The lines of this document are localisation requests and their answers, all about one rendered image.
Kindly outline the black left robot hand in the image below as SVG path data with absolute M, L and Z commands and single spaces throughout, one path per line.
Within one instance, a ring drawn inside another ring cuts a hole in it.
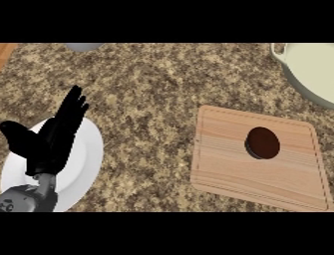
M 63 98 L 56 114 L 32 132 L 13 121 L 0 123 L 9 150 L 26 159 L 28 176 L 47 173 L 56 175 L 69 158 L 75 133 L 89 109 L 83 89 L 74 86 Z

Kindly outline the cream white pot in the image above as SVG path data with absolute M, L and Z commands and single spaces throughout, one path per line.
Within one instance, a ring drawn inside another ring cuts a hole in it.
M 299 94 L 313 104 L 334 110 L 334 43 L 287 43 L 281 54 L 270 44 L 269 52 Z

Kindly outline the dark brown cupcake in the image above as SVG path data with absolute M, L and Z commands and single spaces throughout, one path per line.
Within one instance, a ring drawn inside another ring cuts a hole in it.
M 279 141 L 266 127 L 254 127 L 245 137 L 244 147 L 256 159 L 270 159 L 279 153 Z

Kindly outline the pale wooden cutting board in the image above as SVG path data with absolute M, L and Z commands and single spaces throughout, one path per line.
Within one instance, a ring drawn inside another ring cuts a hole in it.
M 269 159 L 245 150 L 253 128 L 279 141 Z M 315 127 L 307 122 L 202 106 L 198 108 L 191 158 L 195 189 L 291 211 L 334 209 Z

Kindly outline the white round plate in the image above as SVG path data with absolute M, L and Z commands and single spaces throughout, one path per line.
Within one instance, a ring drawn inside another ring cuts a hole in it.
M 63 170 L 56 175 L 57 203 L 55 212 L 66 211 L 86 195 L 100 171 L 103 147 L 100 131 L 94 123 L 83 118 L 68 162 Z M 25 175 L 25 169 L 26 159 L 10 152 L 1 168 L 1 192 L 12 186 L 37 185 L 37 180 Z

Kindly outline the pale grey round object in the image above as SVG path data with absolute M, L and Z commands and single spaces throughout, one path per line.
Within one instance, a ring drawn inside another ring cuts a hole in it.
M 102 43 L 66 43 L 66 47 L 75 52 L 89 52 L 96 50 Z

